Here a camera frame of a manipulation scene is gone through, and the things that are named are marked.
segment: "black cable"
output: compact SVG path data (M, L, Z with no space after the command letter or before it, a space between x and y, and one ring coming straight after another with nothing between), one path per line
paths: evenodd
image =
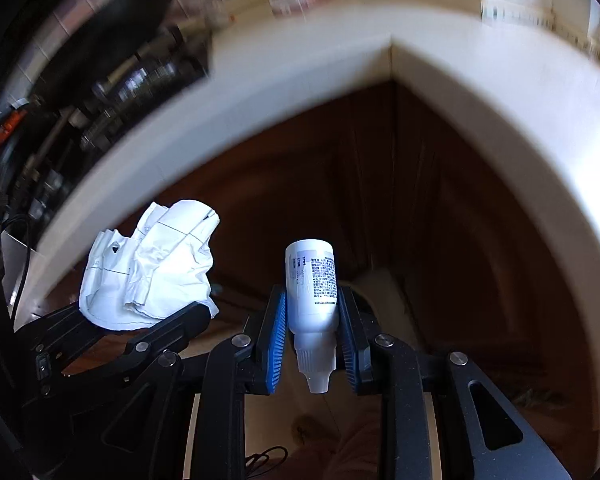
M269 456L269 453L275 449L281 449L282 452L285 454L282 457L282 459L279 462L276 462L269 469L266 469L260 473L255 474L258 469L262 469L267 464L267 462L269 462L269 460L271 458ZM251 456L248 456L247 458L244 459L245 476L248 479L249 478L257 478L258 476L262 476L265 473L268 473L269 471L273 471L275 468L277 468L278 466L283 464L288 456L289 456L289 452L286 449L286 447L284 447L284 446L274 446L274 447L270 447L267 450L264 450L262 453L254 453Z
M2 223L2 230L4 231L7 227L9 227L12 224L15 224L16 222L24 222L25 224L27 237L27 256L24 260L24 268L22 269L22 278L20 279L20 285L18 286L18 293L16 294L16 299L13 302L13 309L11 311L11 324L14 324L16 320L16 311L18 309L18 304L20 303L22 291L24 290L24 282L27 279L27 272L29 272L29 261L31 259L31 232L29 224L29 215L20 213L6 219Z

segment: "blue gripper pad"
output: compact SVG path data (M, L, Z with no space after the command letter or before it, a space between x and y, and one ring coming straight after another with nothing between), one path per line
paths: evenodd
M269 303L265 314L265 322L272 322L271 336L268 341L267 352L267 369L265 384L270 394L276 391L276 385L280 380L280 372L282 371L282 356L285 351L286 338L286 293L279 291L277 297L272 294L271 299L275 303ZM275 307L274 312L270 312L272 307Z
M347 305L342 297L342 290L338 288L338 313L340 314L340 324L338 325L338 335L342 344L342 356L344 357L344 367L347 380L354 392L360 387L360 375L358 373L358 353L356 352L353 332L351 329L351 320L347 311Z
M374 383L371 349L356 299L348 286L338 288L338 313L338 338L342 346L347 379L356 394L366 395L371 392Z

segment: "white bottle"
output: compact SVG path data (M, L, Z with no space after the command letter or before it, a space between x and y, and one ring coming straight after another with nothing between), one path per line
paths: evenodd
M285 251L286 315L295 335L298 370L309 391L323 394L336 368L338 316L333 248L322 240L300 240Z

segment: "bottle cap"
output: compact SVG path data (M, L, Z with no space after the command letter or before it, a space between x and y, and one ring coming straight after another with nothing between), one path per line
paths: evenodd
M298 370L306 377L312 394L329 389L329 376L336 369L336 338L333 332L297 334L294 346Z

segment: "orange item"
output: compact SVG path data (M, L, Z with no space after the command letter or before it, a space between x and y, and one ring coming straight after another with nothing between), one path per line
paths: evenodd
M7 120L0 124L0 146L10 137L15 127L20 124L20 121L25 115L27 115L27 111L19 108L18 110L11 112L11 115L9 115Z

